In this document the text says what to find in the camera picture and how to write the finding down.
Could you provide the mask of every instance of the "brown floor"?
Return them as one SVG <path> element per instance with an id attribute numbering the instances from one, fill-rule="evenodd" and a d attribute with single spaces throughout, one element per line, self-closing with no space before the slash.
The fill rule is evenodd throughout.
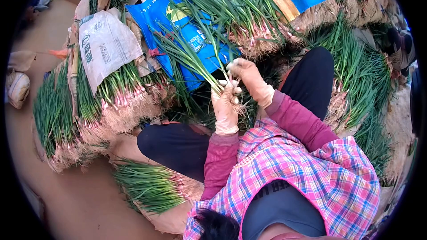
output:
<path id="1" fill-rule="evenodd" d="M 73 22 L 76 5 L 54 0 L 49 9 L 16 40 L 13 51 L 45 52 L 61 49 L 67 29 Z M 26 72 L 31 85 L 22 109 L 6 104 L 6 126 L 9 147 L 17 172 L 46 204 L 49 228 L 56 239 L 171 239 L 161 234 L 142 215 L 126 205 L 104 158 L 96 160 L 87 173 L 79 168 L 63 174 L 51 171 L 39 161 L 32 140 L 30 118 L 32 100 L 43 80 L 59 59 L 38 54 Z"/>

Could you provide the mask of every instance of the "woman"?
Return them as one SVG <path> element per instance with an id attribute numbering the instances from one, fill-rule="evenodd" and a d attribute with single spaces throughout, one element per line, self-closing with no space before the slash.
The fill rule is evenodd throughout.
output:
<path id="1" fill-rule="evenodd" d="M 149 126 L 138 136 L 144 155 L 205 183 L 184 239 L 361 238 L 380 186 L 354 138 L 339 139 L 322 122 L 334 76 L 331 54 L 308 52 L 280 91 L 250 61 L 236 59 L 227 70 L 269 118 L 239 137 L 230 104 L 238 89 L 227 85 L 221 96 L 212 93 L 210 139 L 184 124 Z"/>

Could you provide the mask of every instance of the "plaid shirt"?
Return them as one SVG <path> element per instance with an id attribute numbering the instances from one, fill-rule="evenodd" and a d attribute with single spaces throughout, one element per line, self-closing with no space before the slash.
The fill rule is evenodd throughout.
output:
<path id="1" fill-rule="evenodd" d="M 309 153 L 273 120 L 257 121 L 239 140 L 238 163 L 211 200 L 188 213 L 185 240 L 199 240 L 193 218 L 201 208 L 233 217 L 240 224 L 252 198 L 267 183 L 283 179 L 298 189 L 323 217 L 329 236 L 360 239 L 377 211 L 380 185 L 375 170 L 352 136 Z"/>

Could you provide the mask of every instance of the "gray t-shirt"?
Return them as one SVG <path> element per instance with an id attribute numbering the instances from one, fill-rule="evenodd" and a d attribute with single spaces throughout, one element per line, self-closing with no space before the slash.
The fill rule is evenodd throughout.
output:
<path id="1" fill-rule="evenodd" d="M 326 235 L 319 211 L 283 180 L 264 185 L 249 203 L 243 217 L 243 240 L 256 240 L 273 223 L 283 223 L 309 237 Z"/>

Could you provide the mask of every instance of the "latex glove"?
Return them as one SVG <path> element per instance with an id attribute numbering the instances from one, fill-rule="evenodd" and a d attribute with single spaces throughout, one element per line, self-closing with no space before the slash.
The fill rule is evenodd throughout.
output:
<path id="1" fill-rule="evenodd" d="M 237 58 L 226 67 L 227 74 L 240 77 L 248 88 L 249 93 L 262 108 L 271 105 L 274 96 L 274 88 L 264 82 L 255 63 L 242 58 Z"/>
<path id="2" fill-rule="evenodd" d="M 233 110 L 232 102 L 236 104 L 239 102 L 234 94 L 242 92 L 242 89 L 237 87 L 238 82 L 235 80 L 232 83 L 227 83 L 226 80 L 220 80 L 219 82 L 221 85 L 225 85 L 224 92 L 219 95 L 214 90 L 211 90 L 213 111 L 216 117 L 215 132 L 220 136 L 235 134 L 239 131 L 238 114 Z"/>

